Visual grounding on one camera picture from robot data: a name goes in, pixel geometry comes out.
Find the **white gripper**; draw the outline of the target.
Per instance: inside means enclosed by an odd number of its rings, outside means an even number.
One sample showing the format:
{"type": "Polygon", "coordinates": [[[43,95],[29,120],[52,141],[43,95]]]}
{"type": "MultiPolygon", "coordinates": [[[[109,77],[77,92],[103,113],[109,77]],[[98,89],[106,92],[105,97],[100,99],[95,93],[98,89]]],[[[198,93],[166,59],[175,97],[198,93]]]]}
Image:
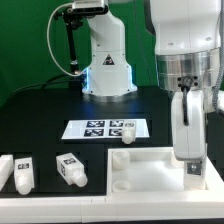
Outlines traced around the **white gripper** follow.
{"type": "Polygon", "coordinates": [[[203,92],[187,94],[188,125],[184,124],[183,93],[176,92],[171,103],[173,150],[177,160],[200,160],[206,154],[203,92]]]}

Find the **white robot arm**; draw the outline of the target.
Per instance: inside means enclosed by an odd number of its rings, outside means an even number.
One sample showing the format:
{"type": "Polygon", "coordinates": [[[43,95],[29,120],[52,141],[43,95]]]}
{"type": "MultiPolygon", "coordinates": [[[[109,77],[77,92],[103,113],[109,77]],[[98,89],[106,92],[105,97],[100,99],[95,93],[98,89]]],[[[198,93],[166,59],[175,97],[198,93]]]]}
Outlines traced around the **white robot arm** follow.
{"type": "MultiPolygon", "coordinates": [[[[222,0],[144,0],[147,30],[156,37],[159,86],[173,93],[172,138],[175,157],[206,155],[204,115],[212,110],[211,91],[219,73],[222,0]]],[[[125,27],[106,12],[88,19],[92,61],[86,97],[118,100],[137,87],[125,57],[125,27]]]]}

